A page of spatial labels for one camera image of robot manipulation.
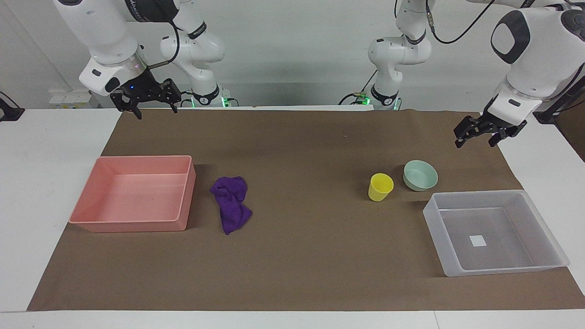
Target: white square label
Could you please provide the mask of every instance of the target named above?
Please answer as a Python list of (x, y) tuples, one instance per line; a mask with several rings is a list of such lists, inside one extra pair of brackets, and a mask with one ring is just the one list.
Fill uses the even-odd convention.
[(469, 239), (472, 241), (473, 246), (487, 246), (486, 240), (483, 239), (483, 235), (470, 235)]

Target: pink plastic bin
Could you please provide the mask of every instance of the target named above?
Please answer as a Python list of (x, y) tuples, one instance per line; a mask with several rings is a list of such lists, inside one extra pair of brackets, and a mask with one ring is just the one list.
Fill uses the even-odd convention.
[(103, 156), (69, 222), (95, 233), (183, 231), (194, 187), (190, 156)]

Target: white wall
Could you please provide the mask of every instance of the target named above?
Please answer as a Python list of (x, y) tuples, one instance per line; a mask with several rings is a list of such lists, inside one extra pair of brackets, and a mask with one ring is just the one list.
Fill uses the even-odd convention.
[[(89, 53), (69, 31), (49, 0), (0, 0), (22, 23), (29, 36), (72, 88)], [(266, 1), (199, 0), (209, 30), (226, 43), (224, 61), (213, 64), (219, 82), (242, 105), (336, 104), (342, 96), (359, 91), (374, 70), (368, 61), (371, 40), (400, 35), (392, 14), (392, 0)], [(484, 5), (465, 0), (438, 1), (433, 10), (437, 33), (444, 39), (458, 35)], [(510, 10), (493, 6), (461, 41), (447, 46), (433, 43), (425, 64), (404, 67), (401, 96), (404, 107), (479, 111), (491, 98), (508, 66), (493, 53), (490, 35), (497, 21)], [(0, 86), (9, 84), (11, 72), (24, 70), (29, 59), (18, 44), (6, 49), (2, 26)], [(158, 23), (130, 23), (131, 31), (146, 46), (147, 60), (162, 60), (159, 41), (172, 28)], [(58, 82), (45, 67), (43, 74), (21, 75), (18, 88), (7, 89), (29, 107), (47, 107), (47, 90)], [(158, 68), (158, 78), (172, 77), (187, 88), (187, 79), (174, 66)]]

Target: brown surface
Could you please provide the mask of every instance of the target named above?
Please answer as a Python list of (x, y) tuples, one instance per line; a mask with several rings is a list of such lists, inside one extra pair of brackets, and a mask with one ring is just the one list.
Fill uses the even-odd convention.
[[(581, 97), (575, 103), (582, 100), (585, 98)], [(585, 104), (559, 114), (555, 122), (575, 152), (585, 161)]]
[[(434, 192), (520, 189), (487, 137), (453, 144), (448, 112), (144, 111), (104, 155), (192, 155), (184, 232), (92, 234), (68, 225), (29, 310), (491, 310), (585, 308), (566, 268), (445, 277), (422, 209)], [(409, 191), (404, 163), (439, 172)], [(373, 173), (396, 188), (367, 199)], [(230, 236), (208, 189), (243, 176), (254, 216)]]

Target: yellow cup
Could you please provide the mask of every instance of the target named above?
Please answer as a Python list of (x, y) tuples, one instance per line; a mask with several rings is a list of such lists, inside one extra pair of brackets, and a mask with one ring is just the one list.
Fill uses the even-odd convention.
[(372, 201), (382, 201), (394, 189), (394, 181), (386, 174), (378, 173), (371, 177), (367, 195)]

